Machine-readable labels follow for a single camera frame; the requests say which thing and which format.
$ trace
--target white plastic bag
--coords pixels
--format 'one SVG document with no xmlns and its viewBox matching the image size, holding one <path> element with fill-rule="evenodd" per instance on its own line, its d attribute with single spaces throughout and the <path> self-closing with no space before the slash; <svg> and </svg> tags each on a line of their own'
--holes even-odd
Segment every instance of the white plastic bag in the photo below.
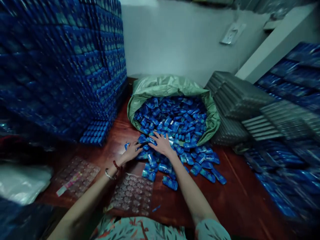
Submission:
<svg viewBox="0 0 320 240">
<path fill-rule="evenodd" d="M 0 164 L 0 196 L 27 205 L 50 184 L 53 170 L 48 166 Z"/>
</svg>

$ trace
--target red beaded bracelet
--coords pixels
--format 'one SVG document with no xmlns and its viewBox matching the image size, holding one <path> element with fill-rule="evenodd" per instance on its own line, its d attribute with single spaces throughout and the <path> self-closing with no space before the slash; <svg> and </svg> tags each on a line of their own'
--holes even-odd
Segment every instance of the red beaded bracelet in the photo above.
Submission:
<svg viewBox="0 0 320 240">
<path fill-rule="evenodd" d="M 116 166 L 116 168 L 118 169 L 118 171 L 121 171 L 121 170 L 122 170 L 122 166 L 119 167 L 119 166 L 116 164 L 116 161 L 113 161 L 113 164 Z"/>
</svg>

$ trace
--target white wall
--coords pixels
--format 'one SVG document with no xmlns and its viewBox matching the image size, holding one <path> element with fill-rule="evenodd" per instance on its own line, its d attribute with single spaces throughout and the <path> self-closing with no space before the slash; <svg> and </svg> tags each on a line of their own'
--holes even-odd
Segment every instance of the white wall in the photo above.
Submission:
<svg viewBox="0 0 320 240">
<path fill-rule="evenodd" d="M 237 72 L 255 83 L 299 42 L 320 42 L 320 11 L 317 4 L 293 8 Z"/>
<path fill-rule="evenodd" d="M 268 15 L 240 11 L 246 29 L 233 46 L 219 40 L 235 11 L 167 0 L 120 0 L 127 73 L 171 73 L 205 86 L 215 70 L 236 73 L 266 38 Z"/>
</svg>

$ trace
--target silver bangle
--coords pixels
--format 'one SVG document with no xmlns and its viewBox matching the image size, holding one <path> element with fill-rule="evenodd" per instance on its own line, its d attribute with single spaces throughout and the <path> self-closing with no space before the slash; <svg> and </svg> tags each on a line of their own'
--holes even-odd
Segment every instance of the silver bangle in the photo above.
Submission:
<svg viewBox="0 0 320 240">
<path fill-rule="evenodd" d="M 106 168 L 106 171 L 105 171 L 107 177 L 108 177 L 110 180 L 116 180 L 116 179 L 117 179 L 117 176 L 116 176 L 116 177 L 111 177 L 111 176 L 108 174 L 107 170 L 108 170 L 108 168 Z"/>
</svg>

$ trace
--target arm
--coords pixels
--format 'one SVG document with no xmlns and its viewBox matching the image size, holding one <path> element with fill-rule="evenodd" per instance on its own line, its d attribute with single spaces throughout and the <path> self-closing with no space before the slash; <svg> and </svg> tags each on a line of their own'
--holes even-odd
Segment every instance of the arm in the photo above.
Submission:
<svg viewBox="0 0 320 240">
<path fill-rule="evenodd" d="M 154 134 L 158 138 L 154 136 L 150 137 L 157 142 L 157 146 L 151 143 L 149 143 L 149 146 L 157 152 L 165 155 L 170 160 L 173 169 L 176 172 L 182 195 L 188 205 L 195 226 L 197 226 L 197 224 L 203 219 L 207 218 L 211 218 L 219 222 L 201 190 L 180 162 L 177 153 L 171 148 L 168 134 L 166 135 L 166 138 L 162 134 L 161 136 L 156 132 L 154 132 Z"/>
<path fill-rule="evenodd" d="M 122 166 L 135 158 L 142 151 L 142 148 L 136 151 L 140 146 L 141 144 L 137 144 L 137 142 L 129 144 L 127 151 L 116 161 L 117 165 Z M 112 165 L 107 172 L 109 176 L 113 177 L 117 173 L 117 168 Z M 86 220 L 90 219 L 91 213 L 106 193 L 108 189 L 106 186 L 110 181 L 104 174 L 95 182 L 64 215 L 48 240 L 75 239 L 76 234 L 79 234 L 81 229 L 83 229 Z"/>
</svg>

